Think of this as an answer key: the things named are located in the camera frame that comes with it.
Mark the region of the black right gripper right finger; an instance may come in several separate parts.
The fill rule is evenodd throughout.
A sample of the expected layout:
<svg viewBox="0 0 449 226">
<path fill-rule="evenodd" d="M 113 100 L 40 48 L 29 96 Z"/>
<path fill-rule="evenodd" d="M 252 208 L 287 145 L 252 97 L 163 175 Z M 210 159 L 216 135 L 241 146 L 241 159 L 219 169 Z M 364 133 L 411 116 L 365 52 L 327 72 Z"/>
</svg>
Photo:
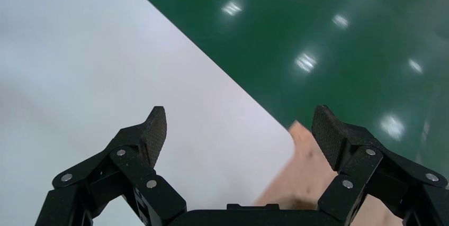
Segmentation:
<svg viewBox="0 0 449 226">
<path fill-rule="evenodd" d="M 350 225 L 368 195 L 403 225 L 448 225 L 447 179 L 387 149 L 366 128 L 340 121 L 325 105 L 315 108 L 311 132 L 337 173 L 318 209 Z"/>
</svg>

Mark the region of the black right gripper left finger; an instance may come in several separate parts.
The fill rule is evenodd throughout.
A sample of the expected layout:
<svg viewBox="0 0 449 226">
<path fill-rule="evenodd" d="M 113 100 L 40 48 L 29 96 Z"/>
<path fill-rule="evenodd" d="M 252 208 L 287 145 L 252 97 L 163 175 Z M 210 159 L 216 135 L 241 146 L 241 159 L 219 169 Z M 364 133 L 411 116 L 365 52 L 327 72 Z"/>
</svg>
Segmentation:
<svg viewBox="0 0 449 226">
<path fill-rule="evenodd" d="M 110 201 L 122 197 L 144 225 L 169 225 L 186 201 L 155 171 L 167 134 L 165 109 L 121 129 L 101 152 L 52 181 L 37 225 L 92 225 Z"/>
</svg>

